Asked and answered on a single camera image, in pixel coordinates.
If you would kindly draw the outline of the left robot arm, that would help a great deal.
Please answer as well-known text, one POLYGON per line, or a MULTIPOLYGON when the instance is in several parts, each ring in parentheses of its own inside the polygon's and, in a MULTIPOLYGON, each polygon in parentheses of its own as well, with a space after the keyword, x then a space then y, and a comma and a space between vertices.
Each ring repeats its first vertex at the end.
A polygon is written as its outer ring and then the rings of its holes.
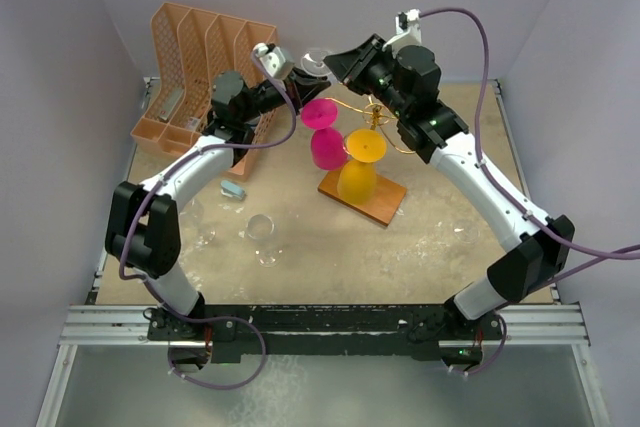
POLYGON ((213 82, 208 120, 201 137, 184 155, 151 178, 121 182, 114 190, 105 250, 119 262, 123 280, 141 280, 172 312, 170 325, 184 339, 202 334, 205 301, 187 279, 181 252, 179 215, 214 178, 238 164, 249 151, 265 149, 253 141, 249 123, 282 105, 292 116, 328 89, 327 77, 299 68, 283 79, 267 78, 250 87, 237 71, 213 82))

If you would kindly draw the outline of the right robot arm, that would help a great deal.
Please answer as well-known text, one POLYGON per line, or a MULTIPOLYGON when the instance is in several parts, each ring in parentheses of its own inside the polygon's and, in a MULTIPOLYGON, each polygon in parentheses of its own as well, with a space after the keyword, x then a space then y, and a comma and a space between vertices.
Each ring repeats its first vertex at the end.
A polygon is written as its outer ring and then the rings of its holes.
POLYGON ((296 68, 294 77, 304 100, 331 80, 379 100, 396 117, 402 142, 451 181, 496 236, 504 255, 445 304, 452 336, 469 337, 485 314, 520 302, 564 268, 573 223, 550 217, 475 151, 467 124, 439 98, 441 70, 432 51, 420 45, 393 50, 372 35, 350 51, 325 56, 315 68, 296 68))

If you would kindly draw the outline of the pink plastic wine glass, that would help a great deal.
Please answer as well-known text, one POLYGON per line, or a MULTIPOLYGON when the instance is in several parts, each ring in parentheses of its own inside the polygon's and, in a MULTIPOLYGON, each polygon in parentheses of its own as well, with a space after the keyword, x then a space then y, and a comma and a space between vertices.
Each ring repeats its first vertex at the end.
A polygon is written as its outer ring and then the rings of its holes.
POLYGON ((337 117, 336 104, 324 98, 310 101, 300 114, 302 123, 313 131, 310 141, 313 162, 326 171, 341 168, 347 159, 343 137, 333 127, 337 117))

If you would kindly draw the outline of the yellow plastic wine glass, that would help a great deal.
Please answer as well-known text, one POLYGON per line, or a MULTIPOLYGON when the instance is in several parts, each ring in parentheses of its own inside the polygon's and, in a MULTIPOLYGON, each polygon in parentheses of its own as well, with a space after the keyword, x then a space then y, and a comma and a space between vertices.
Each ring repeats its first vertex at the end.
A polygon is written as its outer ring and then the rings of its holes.
POLYGON ((344 147, 349 160, 339 174, 338 196, 349 203, 363 204, 375 189, 375 163, 385 156, 387 144, 380 133, 363 128, 347 135, 344 147))

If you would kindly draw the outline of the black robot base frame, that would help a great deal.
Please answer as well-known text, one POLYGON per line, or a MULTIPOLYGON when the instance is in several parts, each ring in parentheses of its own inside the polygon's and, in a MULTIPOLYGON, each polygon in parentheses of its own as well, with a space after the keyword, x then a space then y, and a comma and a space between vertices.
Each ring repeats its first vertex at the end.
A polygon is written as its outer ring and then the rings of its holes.
POLYGON ((439 304, 206 305, 185 321, 147 308, 147 337, 198 361, 237 363, 246 355, 400 356, 478 365, 486 341, 505 337, 495 313, 457 320, 439 304))

